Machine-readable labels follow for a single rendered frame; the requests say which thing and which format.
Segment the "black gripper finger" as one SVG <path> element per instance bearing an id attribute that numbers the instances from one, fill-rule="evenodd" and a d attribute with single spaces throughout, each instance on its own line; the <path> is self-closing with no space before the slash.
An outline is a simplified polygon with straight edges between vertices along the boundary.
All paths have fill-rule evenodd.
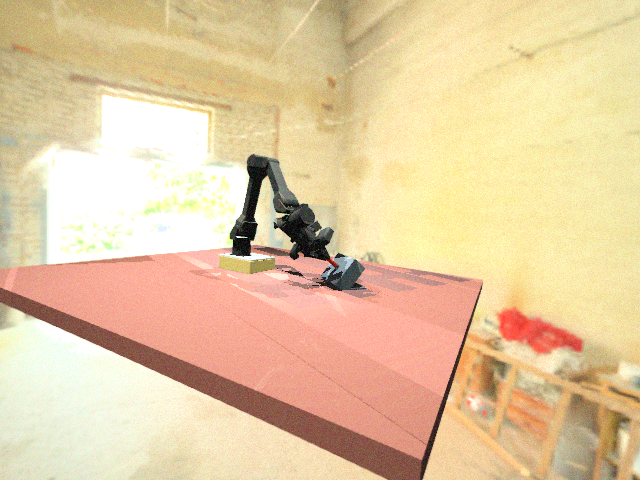
<path id="1" fill-rule="evenodd" d="M 310 258 L 326 261 L 326 259 L 324 259 L 322 256 L 314 253 L 314 250 L 315 250 L 315 246 L 312 246 L 309 253 L 305 254 L 304 257 L 310 257 Z"/>
<path id="2" fill-rule="evenodd" d="M 325 246 L 324 247 L 315 248 L 314 253 L 316 253 L 316 254 L 318 254 L 318 255 L 320 255 L 320 256 L 328 259 L 328 260 L 330 259 L 330 256 L 329 256 Z"/>

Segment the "grey flat panel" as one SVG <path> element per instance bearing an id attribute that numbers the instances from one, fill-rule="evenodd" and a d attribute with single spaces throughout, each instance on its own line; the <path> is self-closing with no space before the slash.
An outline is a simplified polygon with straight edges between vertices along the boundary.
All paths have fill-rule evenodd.
<path id="1" fill-rule="evenodd" d="M 340 290 L 359 290 L 366 287 L 355 283 L 366 269 L 356 259 L 337 253 L 333 261 L 337 267 L 329 264 L 321 274 L 321 278 Z"/>

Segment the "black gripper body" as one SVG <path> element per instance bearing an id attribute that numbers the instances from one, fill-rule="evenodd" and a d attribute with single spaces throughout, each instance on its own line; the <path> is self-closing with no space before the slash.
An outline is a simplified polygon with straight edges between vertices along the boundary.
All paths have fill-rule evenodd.
<path id="1" fill-rule="evenodd" d="M 334 233 L 334 231 L 330 227 L 327 227 L 321 230 L 318 236 L 315 237 L 316 233 L 313 232 L 312 234 L 306 229 L 306 227 L 299 229 L 299 231 L 294 236 L 290 237 L 291 238 L 290 241 L 292 243 L 296 242 L 296 244 L 293 245 L 289 253 L 290 257 L 293 260 L 296 260 L 299 258 L 299 255 L 298 255 L 299 252 L 300 253 L 302 252 L 304 255 L 309 253 L 312 246 L 315 246 L 315 248 L 318 248 L 318 247 L 324 247 L 328 245 Z"/>

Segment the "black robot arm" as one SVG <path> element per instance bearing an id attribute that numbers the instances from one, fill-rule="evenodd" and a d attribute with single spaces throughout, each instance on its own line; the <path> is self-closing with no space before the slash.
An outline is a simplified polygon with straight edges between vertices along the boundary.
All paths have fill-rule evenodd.
<path id="1" fill-rule="evenodd" d="M 232 253 L 235 256 L 251 256 L 251 241 L 254 241 L 258 223 L 255 220 L 255 212 L 260 194 L 262 181 L 267 177 L 270 180 L 274 198 L 274 209 L 277 213 L 289 214 L 281 218 L 275 218 L 274 229 L 280 228 L 289 237 L 294 236 L 299 229 L 306 229 L 313 234 L 322 229 L 315 214 L 308 204 L 299 204 L 285 182 L 280 169 L 279 160 L 252 154 L 247 159 L 247 171 L 249 182 L 244 201 L 242 214 L 236 219 L 229 236 L 233 240 Z M 315 222 L 314 222 L 315 221 Z M 237 238 L 247 237 L 247 238 Z"/>

